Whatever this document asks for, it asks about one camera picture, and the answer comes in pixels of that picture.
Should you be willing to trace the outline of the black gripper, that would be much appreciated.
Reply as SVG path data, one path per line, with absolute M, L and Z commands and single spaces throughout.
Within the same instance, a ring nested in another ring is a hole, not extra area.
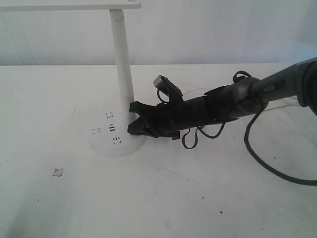
M 140 117 L 128 125 L 127 132 L 153 138 L 169 137 L 177 140 L 180 138 L 180 131 L 210 123 L 205 97 L 164 106 L 151 106 L 135 101 L 130 104 L 129 112 Z

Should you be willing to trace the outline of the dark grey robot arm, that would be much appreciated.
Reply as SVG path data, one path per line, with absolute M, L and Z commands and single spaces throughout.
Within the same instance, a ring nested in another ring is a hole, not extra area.
M 213 124 L 228 123 L 256 114 L 268 102 L 296 96 L 300 106 L 317 111 L 317 60 L 308 59 L 262 80 L 250 75 L 236 77 L 232 84 L 204 95 L 184 100 L 180 89 L 159 75 L 154 86 L 168 102 L 156 106 L 135 101 L 129 111 L 138 114 L 127 131 L 131 135 L 179 139 L 180 131 Z

